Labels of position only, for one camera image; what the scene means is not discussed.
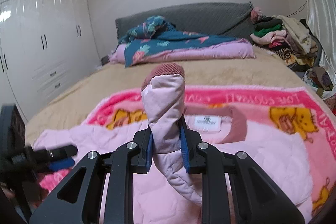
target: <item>green clothing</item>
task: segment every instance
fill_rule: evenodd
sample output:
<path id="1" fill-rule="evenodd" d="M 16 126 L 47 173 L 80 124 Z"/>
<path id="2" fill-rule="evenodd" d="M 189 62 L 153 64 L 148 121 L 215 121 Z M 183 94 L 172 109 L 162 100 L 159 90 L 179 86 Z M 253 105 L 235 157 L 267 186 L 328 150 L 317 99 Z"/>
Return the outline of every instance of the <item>green clothing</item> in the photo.
<path id="1" fill-rule="evenodd" d="M 263 37 L 264 35 L 268 34 L 269 32 L 274 32 L 274 31 L 278 31 L 282 29 L 282 25 L 278 24 L 275 25 L 273 28 L 270 29 L 262 29 L 259 32 L 254 32 L 254 35 L 256 35 L 257 37 Z"/>

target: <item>white curtain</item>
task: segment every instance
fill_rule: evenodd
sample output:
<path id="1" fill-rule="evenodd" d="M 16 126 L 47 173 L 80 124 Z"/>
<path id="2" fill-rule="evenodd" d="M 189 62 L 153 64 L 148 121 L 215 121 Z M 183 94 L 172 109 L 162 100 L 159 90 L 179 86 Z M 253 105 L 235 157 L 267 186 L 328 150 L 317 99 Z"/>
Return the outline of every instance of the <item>white curtain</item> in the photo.
<path id="1" fill-rule="evenodd" d="M 322 47 L 320 66 L 336 86 L 336 0 L 307 0 L 307 25 Z"/>

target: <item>black cable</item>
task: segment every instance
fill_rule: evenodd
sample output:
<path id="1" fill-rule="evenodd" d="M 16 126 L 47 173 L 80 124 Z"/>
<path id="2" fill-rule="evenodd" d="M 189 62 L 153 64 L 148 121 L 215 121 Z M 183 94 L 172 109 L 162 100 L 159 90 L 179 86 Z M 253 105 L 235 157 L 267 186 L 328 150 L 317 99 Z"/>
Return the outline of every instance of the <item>black cable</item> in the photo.
<path id="1" fill-rule="evenodd" d="M 303 7 L 300 11 L 298 11 L 297 13 L 293 14 L 294 15 L 297 15 L 299 12 L 302 12 L 305 8 Z"/>
<path id="2" fill-rule="evenodd" d="M 288 15 L 287 17 L 292 16 L 292 15 L 294 15 L 294 14 L 296 15 L 296 14 L 298 14 L 299 12 L 303 11 L 303 9 L 305 8 L 305 5 L 306 5 L 306 4 L 307 4 L 307 1 L 306 1 L 301 7 L 299 7 L 294 13 Z"/>

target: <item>white wardrobe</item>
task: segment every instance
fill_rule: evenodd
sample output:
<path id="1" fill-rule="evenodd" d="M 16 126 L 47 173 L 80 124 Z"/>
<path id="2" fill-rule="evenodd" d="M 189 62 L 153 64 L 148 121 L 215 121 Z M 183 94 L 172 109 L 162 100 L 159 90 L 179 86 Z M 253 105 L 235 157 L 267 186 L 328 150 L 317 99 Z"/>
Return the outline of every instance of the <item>white wardrobe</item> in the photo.
<path id="1" fill-rule="evenodd" d="M 29 120 L 100 65 L 87 0 L 0 2 L 0 104 Z"/>

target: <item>drawer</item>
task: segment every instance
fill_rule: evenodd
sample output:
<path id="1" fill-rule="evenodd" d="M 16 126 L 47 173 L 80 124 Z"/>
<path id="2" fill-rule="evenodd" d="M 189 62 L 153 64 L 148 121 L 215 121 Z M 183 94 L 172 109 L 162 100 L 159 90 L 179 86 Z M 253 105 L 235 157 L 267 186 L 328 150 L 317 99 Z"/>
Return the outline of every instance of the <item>drawer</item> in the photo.
<path id="1" fill-rule="evenodd" d="M 58 95 L 64 92 L 72 85 L 69 72 L 65 72 L 55 77 L 51 82 L 42 86 L 37 90 L 37 95 L 40 97 L 42 104 L 46 105 L 55 99 Z"/>
<path id="2" fill-rule="evenodd" d="M 32 77 L 32 80 L 37 84 L 37 87 L 47 85 L 59 76 L 67 73 L 69 70 L 69 65 L 65 61 L 59 61 L 53 65 L 43 68 L 37 71 L 37 73 Z"/>

